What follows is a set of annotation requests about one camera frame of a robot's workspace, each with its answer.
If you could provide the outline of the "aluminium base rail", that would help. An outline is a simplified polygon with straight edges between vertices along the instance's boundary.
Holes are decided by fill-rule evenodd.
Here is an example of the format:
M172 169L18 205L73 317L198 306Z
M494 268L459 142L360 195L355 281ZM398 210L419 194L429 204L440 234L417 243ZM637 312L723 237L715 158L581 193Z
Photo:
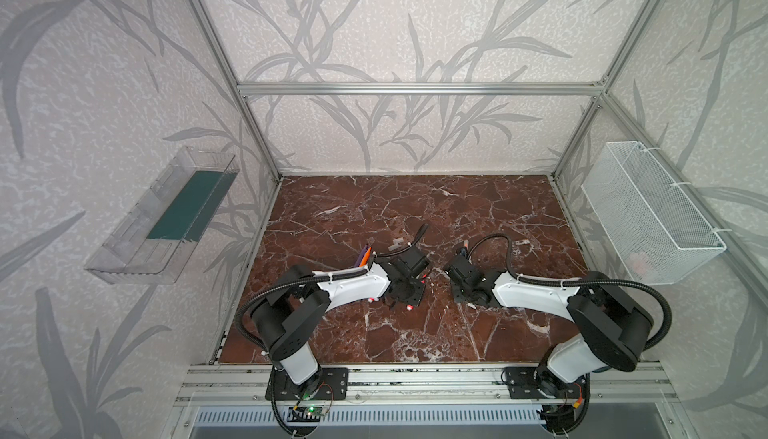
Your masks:
M501 381L506 363L347 364L338 405L501 404L510 400ZM175 407L267 405L271 367L192 366ZM680 398L658 362L642 362L631 373L610 370L591 376L592 403L678 403Z

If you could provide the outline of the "green circuit board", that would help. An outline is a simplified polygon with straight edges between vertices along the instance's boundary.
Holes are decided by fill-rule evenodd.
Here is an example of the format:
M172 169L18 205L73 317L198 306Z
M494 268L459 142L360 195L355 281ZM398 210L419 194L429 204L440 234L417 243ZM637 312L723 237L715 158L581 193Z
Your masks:
M329 415L331 409L332 406L330 404L294 405L288 408L286 419L288 422L319 423Z

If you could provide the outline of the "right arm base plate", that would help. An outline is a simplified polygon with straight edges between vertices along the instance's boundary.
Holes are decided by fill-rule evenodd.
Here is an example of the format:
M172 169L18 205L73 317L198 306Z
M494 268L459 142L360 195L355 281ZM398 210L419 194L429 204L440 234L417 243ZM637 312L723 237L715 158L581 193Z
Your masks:
M575 401L582 395L586 376L566 383L545 367L508 366L500 376L512 399L553 399Z

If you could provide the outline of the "aluminium frame crossbar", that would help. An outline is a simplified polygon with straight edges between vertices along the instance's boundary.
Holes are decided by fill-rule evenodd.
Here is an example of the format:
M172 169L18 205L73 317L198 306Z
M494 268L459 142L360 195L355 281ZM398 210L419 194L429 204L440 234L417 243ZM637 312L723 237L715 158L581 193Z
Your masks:
M243 82L243 97L265 95L575 95L596 96L599 83L579 82Z

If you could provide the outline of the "purple marker pen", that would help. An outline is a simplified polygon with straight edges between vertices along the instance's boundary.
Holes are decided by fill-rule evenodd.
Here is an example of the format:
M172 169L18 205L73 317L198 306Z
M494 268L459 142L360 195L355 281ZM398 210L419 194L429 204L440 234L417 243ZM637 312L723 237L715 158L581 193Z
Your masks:
M368 245L365 245L363 247L363 249L361 250L361 252L360 252L360 254L359 254L359 256L358 256L358 258L356 260L357 267L359 267L363 263L363 260L364 260L364 258L366 256L366 254L368 253L369 248L370 247Z

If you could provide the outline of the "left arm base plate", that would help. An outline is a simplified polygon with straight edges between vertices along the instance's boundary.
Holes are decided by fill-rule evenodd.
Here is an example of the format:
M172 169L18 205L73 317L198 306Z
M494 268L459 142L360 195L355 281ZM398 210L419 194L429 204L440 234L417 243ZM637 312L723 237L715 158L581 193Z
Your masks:
M301 385L295 384L286 371L273 370L265 396L276 401L344 400L348 383L348 368L321 367Z

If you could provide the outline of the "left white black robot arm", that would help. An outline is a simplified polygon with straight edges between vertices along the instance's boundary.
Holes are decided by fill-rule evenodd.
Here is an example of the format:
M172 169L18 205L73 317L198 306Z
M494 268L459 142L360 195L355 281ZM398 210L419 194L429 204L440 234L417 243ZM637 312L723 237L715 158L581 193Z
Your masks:
M342 270L316 271L297 264L242 304L233 326L293 385L305 386L320 376L309 341L328 312L386 298L411 310L422 301L430 268L426 254L414 244L385 254L368 246L353 267Z

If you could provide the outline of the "pink object in basket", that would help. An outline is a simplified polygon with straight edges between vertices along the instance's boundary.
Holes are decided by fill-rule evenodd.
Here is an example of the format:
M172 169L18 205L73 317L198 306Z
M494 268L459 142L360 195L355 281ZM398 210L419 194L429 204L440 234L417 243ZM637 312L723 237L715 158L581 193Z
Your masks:
M645 279L652 270L649 256L644 253L632 253L628 258L629 269L637 276L637 280Z

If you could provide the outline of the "clear plastic wall tray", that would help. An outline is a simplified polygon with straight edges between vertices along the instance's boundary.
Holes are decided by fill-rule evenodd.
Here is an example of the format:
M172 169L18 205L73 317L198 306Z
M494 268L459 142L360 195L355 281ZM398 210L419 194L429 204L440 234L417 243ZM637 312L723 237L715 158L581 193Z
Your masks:
M234 153L181 147L85 270L112 285L175 283L239 172Z

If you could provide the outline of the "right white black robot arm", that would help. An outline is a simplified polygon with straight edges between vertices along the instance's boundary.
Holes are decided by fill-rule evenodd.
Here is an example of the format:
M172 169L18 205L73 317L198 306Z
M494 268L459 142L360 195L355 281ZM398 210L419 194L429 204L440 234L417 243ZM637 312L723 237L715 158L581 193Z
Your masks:
M485 273L463 249L444 272L458 302L530 309L576 326L577 335L548 351L532 373L533 384L547 397L601 369L634 371L643 352L659 344L672 326L671 306L657 289L597 271L569 279L509 270Z

